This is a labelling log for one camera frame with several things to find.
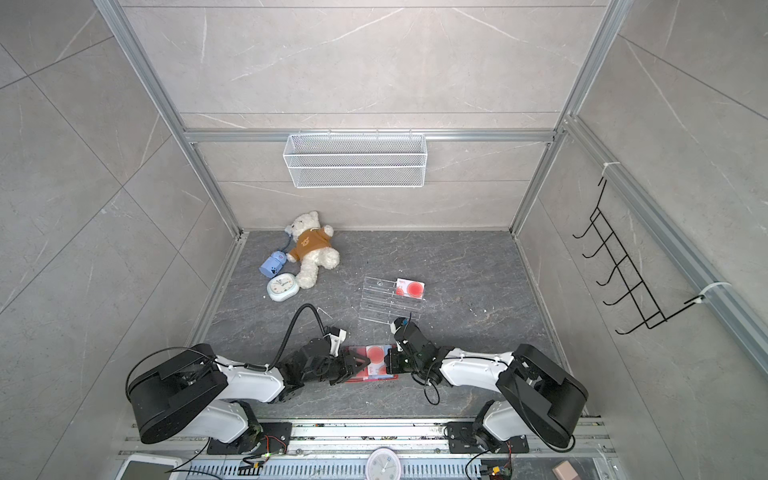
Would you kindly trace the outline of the red leather card holder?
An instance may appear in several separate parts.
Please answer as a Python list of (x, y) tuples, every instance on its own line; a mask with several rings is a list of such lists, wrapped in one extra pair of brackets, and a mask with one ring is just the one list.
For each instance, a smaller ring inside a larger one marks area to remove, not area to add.
[(350, 346), (349, 352), (354, 352), (370, 360), (370, 363), (359, 373), (357, 373), (350, 382), (373, 382), (388, 381), (398, 378), (397, 374), (389, 374), (385, 358), (392, 345), (369, 345), (369, 346)]

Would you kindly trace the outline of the clear acrylic card stand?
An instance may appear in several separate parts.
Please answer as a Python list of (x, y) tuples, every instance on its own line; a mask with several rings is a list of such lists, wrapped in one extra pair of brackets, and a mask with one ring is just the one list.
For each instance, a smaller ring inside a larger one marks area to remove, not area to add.
[(391, 324), (399, 317), (418, 320), (425, 305), (424, 299), (399, 295), (397, 281), (366, 276), (358, 316), (360, 320), (376, 324)]

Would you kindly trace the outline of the pink white credit card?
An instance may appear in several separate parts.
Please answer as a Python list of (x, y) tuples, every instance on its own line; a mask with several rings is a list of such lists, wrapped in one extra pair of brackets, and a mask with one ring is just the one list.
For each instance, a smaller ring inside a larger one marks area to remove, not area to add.
[(391, 349), (390, 345), (371, 345), (365, 347), (365, 356), (370, 359), (367, 367), (367, 377), (370, 379), (389, 378), (387, 372), (386, 357)]
[(424, 297), (425, 284), (423, 282), (398, 278), (395, 284), (397, 296), (421, 300)]

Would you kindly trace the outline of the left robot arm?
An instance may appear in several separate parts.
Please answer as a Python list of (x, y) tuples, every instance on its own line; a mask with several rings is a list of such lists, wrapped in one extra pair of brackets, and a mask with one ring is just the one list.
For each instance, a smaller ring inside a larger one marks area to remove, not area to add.
[(202, 343), (185, 348), (132, 380), (126, 389), (140, 441), (158, 444), (174, 436), (210, 440), (210, 454), (252, 452), (266, 434), (251, 404), (284, 402), (308, 382), (344, 383), (370, 359), (343, 348), (335, 329), (272, 365), (237, 363)]

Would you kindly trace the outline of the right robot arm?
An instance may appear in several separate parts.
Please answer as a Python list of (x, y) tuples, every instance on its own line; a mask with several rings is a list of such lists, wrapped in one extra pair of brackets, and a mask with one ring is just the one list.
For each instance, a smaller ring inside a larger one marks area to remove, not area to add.
[(468, 352), (428, 340), (415, 321), (390, 324), (395, 346), (385, 357), (389, 374), (409, 374), (428, 394), (445, 384), (491, 391), (503, 397), (487, 402), (466, 433), (449, 427), (450, 437), (471, 449), (497, 452), (508, 441), (533, 435), (550, 450), (567, 453), (588, 399), (586, 387), (543, 352), (521, 344), (513, 352)]

